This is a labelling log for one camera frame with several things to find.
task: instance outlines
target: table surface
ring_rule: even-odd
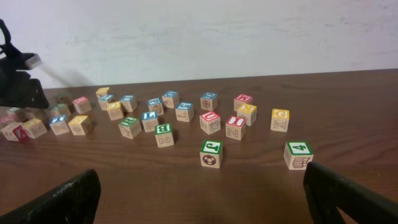
[[[172,123],[175,145],[159,149],[154,133],[121,136],[117,121],[101,111],[98,86],[45,90],[86,96],[95,122],[87,136],[52,131],[36,140],[0,138],[0,215],[62,182],[94,168],[102,193],[95,223],[310,223],[301,170],[288,170],[286,141],[306,140],[314,161],[398,202],[398,70],[227,78],[110,86],[116,98],[134,94],[141,119],[146,100],[167,90],[192,102],[190,123],[174,109],[160,116]],[[200,96],[218,93],[221,131],[200,129]],[[257,121],[242,141],[226,138],[233,98],[254,97]],[[273,108],[290,110],[287,133],[270,131]],[[223,141],[221,169],[200,165],[203,140]]]

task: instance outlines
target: wooden alphabet block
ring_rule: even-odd
[[[149,111],[156,111],[157,115],[164,114],[161,98],[154,98],[154,99],[148,100],[148,107],[149,107]]]
[[[126,95],[120,99],[123,109],[128,112],[133,112],[137,108],[137,99],[134,95]]]
[[[203,110],[213,111],[218,105],[217,93],[206,92],[200,97],[200,106]]]
[[[194,110],[193,103],[181,102],[175,108],[175,115],[177,116],[177,121],[190,122],[193,118]]]
[[[22,127],[32,139],[36,139],[47,132],[47,128],[45,128],[43,122],[37,118],[26,121]]]
[[[207,134],[213,134],[221,130],[221,118],[214,111],[199,116],[200,128]]]
[[[289,119],[289,110],[272,109],[271,130],[287,132]]]
[[[237,111],[238,108],[243,105],[243,104],[253,104],[253,97],[245,95],[245,94],[240,94],[234,99],[234,110]]]
[[[83,114],[83,113],[91,111],[90,102],[84,96],[73,100],[73,105],[75,105],[75,109],[76,109],[77,113],[79,113],[79,114]]]
[[[176,91],[167,91],[162,96],[163,103],[167,108],[175,108],[180,103],[180,96]]]
[[[119,129],[124,137],[131,139],[134,139],[142,131],[138,118],[132,117],[122,120],[119,123]]]
[[[155,131],[155,127],[159,125],[157,111],[142,113],[142,125],[144,125],[145,132]]]
[[[110,95],[109,93],[109,87],[103,87],[103,88],[99,88],[96,92],[97,98],[100,99],[101,97],[103,97],[104,95]]]
[[[1,132],[8,141],[22,141],[28,138],[20,122],[8,124]]]
[[[290,170],[305,170],[313,159],[313,152],[306,141],[288,141],[284,159]]]
[[[82,136],[93,129],[93,124],[88,116],[76,116],[69,122],[69,128],[73,135]]]
[[[50,127],[55,135],[60,135],[70,132],[67,121],[68,121],[68,116],[66,114],[56,116],[51,119]]]
[[[155,127],[157,147],[174,145],[172,124],[160,124]]]
[[[113,95],[104,95],[98,100],[99,107],[101,108],[101,110],[108,110],[108,105],[113,102],[114,102]]]
[[[223,160],[223,143],[221,141],[204,140],[200,151],[200,163],[204,167],[219,169]]]
[[[237,114],[240,118],[246,118],[246,125],[251,126],[257,119],[257,106],[243,104]]]
[[[228,138],[242,140],[246,133],[246,118],[231,116],[225,124],[225,131]]]

